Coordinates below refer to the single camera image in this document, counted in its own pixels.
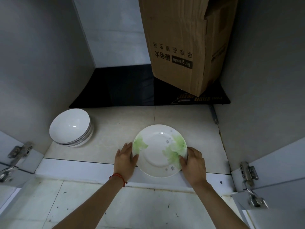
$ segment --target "green leaf pattern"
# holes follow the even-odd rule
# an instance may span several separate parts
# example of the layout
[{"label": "green leaf pattern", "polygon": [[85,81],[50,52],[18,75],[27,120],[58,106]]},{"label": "green leaf pattern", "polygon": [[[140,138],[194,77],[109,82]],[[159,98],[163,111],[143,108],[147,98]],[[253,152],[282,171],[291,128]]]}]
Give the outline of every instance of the green leaf pattern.
[{"label": "green leaf pattern", "polygon": [[139,154],[141,150],[146,149],[148,147],[147,144],[143,142],[142,136],[139,134],[132,145],[132,151],[134,154]]},{"label": "green leaf pattern", "polygon": [[186,150],[186,143],[181,135],[172,135],[174,142],[162,150],[162,153],[170,164],[175,165],[178,169],[181,169],[179,161],[179,155],[184,156]]}]

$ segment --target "stack of bowls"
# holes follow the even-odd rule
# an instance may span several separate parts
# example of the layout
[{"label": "stack of bowls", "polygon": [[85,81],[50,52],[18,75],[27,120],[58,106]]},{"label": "stack of bowls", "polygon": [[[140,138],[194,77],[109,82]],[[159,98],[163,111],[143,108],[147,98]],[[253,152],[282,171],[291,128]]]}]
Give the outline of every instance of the stack of bowls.
[{"label": "stack of bowls", "polygon": [[59,114],[51,123],[50,136],[59,145],[78,147],[93,134],[93,124],[88,113],[74,108]]}]

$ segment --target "green floral plate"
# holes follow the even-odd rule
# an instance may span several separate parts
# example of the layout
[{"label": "green floral plate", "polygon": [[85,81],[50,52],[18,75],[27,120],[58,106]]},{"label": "green floral plate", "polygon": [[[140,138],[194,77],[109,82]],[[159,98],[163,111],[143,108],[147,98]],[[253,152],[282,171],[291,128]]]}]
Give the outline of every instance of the green floral plate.
[{"label": "green floral plate", "polygon": [[137,166],[144,173],[165,178],[179,172],[179,155],[187,157],[187,146],[177,130],[166,125],[151,125],[135,137],[132,154],[140,155]]}]

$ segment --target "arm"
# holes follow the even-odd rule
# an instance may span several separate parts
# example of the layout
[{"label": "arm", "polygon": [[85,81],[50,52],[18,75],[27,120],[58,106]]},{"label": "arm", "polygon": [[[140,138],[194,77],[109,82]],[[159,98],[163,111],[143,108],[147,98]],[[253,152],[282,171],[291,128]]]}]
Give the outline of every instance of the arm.
[{"label": "arm", "polygon": [[[132,143],[125,143],[114,159],[114,173],[119,173],[125,181],[131,178],[138,155],[132,156]],[[112,200],[123,187],[123,180],[114,176],[97,190],[88,200],[59,222],[53,229],[95,229]]]},{"label": "arm", "polygon": [[206,167],[202,154],[192,147],[188,147],[188,153],[187,162],[183,157],[179,157],[184,177],[203,203],[215,227],[217,229],[248,229],[246,224],[207,182]]}]

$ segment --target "cardboard box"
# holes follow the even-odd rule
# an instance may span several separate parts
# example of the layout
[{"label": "cardboard box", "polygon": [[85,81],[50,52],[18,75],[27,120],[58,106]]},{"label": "cardboard box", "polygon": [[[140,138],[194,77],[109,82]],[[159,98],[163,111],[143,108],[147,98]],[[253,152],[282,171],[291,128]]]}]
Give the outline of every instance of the cardboard box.
[{"label": "cardboard box", "polygon": [[200,96],[220,75],[238,0],[139,0],[155,77]]}]

